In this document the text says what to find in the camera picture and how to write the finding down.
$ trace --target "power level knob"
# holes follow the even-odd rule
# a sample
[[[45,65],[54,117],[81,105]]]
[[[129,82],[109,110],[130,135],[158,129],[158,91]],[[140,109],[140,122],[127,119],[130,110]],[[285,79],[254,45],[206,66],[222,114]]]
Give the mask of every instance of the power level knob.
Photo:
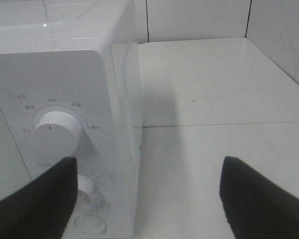
[[[52,111],[42,116],[32,137],[40,153],[61,159],[76,151],[82,132],[82,125],[74,116]]]

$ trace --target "white countertop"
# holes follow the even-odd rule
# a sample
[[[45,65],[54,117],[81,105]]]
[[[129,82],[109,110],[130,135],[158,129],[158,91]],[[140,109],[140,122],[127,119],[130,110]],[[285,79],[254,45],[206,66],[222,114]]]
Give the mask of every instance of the white countertop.
[[[299,197],[299,86],[252,43],[147,43],[140,61],[147,128],[134,238],[233,239],[219,197],[228,155]]]

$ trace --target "white microwave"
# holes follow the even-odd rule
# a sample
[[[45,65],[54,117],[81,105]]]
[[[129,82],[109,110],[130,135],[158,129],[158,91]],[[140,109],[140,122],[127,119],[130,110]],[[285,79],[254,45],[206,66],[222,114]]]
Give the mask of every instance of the white microwave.
[[[77,159],[66,239],[133,233],[142,139],[134,18],[133,0],[0,2],[0,113],[23,172],[34,180]]]

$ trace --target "black object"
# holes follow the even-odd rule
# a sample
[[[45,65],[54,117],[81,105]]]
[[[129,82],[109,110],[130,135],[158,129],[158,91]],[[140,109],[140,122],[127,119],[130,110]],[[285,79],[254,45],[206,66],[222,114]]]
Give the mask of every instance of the black object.
[[[76,159],[64,158],[0,201],[0,239],[60,239],[77,193]]]
[[[238,158],[224,160],[220,198],[236,239],[299,239],[299,199]]]

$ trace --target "white wall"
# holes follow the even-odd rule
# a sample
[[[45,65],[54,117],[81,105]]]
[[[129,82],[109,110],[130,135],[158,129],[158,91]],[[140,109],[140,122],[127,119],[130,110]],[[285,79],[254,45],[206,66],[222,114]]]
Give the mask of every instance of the white wall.
[[[245,37],[250,0],[135,0],[139,43]]]
[[[299,83],[299,0],[253,0],[247,38]]]

